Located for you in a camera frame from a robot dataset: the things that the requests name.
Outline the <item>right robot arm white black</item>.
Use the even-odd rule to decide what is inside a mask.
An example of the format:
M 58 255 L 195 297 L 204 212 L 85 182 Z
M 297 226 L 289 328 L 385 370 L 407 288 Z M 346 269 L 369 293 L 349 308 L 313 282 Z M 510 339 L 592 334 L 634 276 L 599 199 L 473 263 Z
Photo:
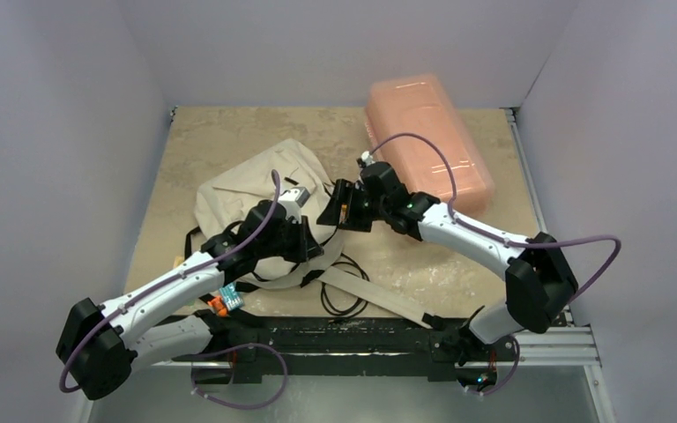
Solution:
M 411 192 L 392 166 L 365 166 L 356 182 L 335 182 L 316 222 L 370 232 L 382 221 L 402 235 L 446 247 L 484 266 L 505 284 L 504 300 L 475 313 L 462 329 L 462 352 L 479 359 L 521 330 L 544 333 L 577 293 L 577 280 L 555 239 L 499 231 L 453 211 L 438 197 Z

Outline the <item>yellow tape measure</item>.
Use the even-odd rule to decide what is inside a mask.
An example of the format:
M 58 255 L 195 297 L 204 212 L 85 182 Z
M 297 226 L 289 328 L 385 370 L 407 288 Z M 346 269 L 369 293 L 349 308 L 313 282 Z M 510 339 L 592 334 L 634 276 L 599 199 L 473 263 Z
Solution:
M 340 206 L 340 213 L 339 213 L 339 223 L 344 224 L 347 222 L 347 219 L 349 218 L 349 212 L 350 212 L 350 207 L 348 203 L 344 203 Z

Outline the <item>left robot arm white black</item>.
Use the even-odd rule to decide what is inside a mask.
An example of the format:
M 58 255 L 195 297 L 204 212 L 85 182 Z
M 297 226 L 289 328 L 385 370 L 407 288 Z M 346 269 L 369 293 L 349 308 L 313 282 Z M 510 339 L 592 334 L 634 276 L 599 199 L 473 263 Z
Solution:
M 101 304 L 89 298 L 75 303 L 56 346 L 63 363 L 60 391 L 81 390 L 90 400 L 107 396 L 140 362 L 134 344 L 188 302 L 250 274 L 262 260 L 305 263 L 322 255 L 301 213 L 303 193 L 288 189 L 261 201 L 236 232 L 211 237 L 182 264 L 131 293 Z

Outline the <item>beige backpack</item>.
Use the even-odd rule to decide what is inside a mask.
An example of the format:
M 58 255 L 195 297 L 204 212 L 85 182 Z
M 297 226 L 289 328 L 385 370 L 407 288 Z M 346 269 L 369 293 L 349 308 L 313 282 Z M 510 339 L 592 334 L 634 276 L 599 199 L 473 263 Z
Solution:
M 429 314 L 420 304 L 369 282 L 361 273 L 351 274 L 339 267 L 344 248 L 342 235 L 337 233 L 335 226 L 316 223 L 318 215 L 329 203 L 334 185 L 317 156 L 294 139 L 284 140 L 204 182 L 197 189 L 194 206 L 197 230 L 206 237 L 219 234 L 226 225 L 244 220 L 251 208 L 271 199 L 273 189 L 267 175 L 271 170 L 279 173 L 282 190 L 304 188 L 308 193 L 301 211 L 324 252 L 303 263 L 268 258 L 251 273 L 236 279 L 235 286 L 239 291 L 283 290 L 318 280 L 323 286 L 332 286 L 355 296 L 360 302 L 359 310 L 372 303 L 424 328 L 442 328 L 442 318 Z

